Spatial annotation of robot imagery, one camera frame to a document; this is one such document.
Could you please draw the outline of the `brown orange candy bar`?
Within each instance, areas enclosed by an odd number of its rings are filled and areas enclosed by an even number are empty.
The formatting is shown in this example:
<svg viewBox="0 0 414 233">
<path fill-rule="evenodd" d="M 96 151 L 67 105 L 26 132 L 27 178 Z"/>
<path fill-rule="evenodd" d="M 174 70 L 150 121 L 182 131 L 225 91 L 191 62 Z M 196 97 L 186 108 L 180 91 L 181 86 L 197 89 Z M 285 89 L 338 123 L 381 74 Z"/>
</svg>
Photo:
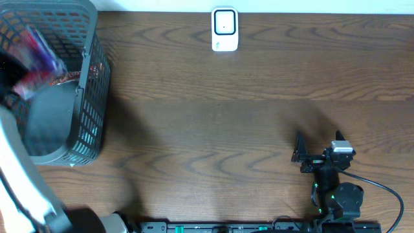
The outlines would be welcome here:
<svg viewBox="0 0 414 233">
<path fill-rule="evenodd" d="M 67 72 L 55 78 L 52 82 L 49 83 L 49 85 L 61 85 L 69 82 L 78 82 L 80 80 L 80 76 L 80 71 Z"/>
</svg>

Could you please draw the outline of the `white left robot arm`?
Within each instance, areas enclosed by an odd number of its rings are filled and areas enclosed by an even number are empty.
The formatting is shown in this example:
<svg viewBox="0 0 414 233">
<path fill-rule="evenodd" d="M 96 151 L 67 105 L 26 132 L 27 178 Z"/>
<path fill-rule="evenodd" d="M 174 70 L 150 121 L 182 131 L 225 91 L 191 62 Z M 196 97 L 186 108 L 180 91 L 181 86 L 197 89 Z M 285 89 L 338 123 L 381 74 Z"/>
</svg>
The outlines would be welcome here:
<svg viewBox="0 0 414 233">
<path fill-rule="evenodd" d="M 11 232 L 133 232 L 123 215 L 99 217 L 68 209 L 46 184 L 28 154 L 12 110 L 1 106 L 1 213 Z"/>
</svg>

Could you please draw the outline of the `red purple snack bag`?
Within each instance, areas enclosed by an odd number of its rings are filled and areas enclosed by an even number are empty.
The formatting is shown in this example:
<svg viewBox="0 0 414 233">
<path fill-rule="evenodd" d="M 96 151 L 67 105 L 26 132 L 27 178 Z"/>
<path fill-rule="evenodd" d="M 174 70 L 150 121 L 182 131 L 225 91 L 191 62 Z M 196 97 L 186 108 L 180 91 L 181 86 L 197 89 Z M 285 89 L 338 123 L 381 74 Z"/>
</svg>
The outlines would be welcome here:
<svg viewBox="0 0 414 233">
<path fill-rule="evenodd" d="M 67 73 L 64 61 L 55 55 L 41 33 L 34 28 L 26 27 L 21 32 L 20 42 L 11 46 L 7 53 L 26 69 L 26 73 L 13 86 L 13 91 L 25 100 Z"/>
</svg>

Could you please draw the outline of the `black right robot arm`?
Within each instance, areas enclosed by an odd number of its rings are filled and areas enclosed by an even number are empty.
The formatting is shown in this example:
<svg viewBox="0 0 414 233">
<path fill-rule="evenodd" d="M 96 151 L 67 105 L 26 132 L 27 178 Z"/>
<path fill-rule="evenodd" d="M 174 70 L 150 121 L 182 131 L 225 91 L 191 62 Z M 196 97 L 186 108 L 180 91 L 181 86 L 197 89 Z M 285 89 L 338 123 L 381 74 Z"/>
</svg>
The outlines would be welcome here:
<svg viewBox="0 0 414 233">
<path fill-rule="evenodd" d="M 336 132 L 331 145 L 316 155 L 308 153 L 303 135 L 297 133 L 291 161 L 301 164 L 301 173 L 314 175 L 311 198 L 320 208 L 321 224 L 360 217 L 364 190 L 353 183 L 342 183 L 339 178 L 339 174 L 350 167 L 355 155 L 354 148 L 340 131 Z"/>
</svg>

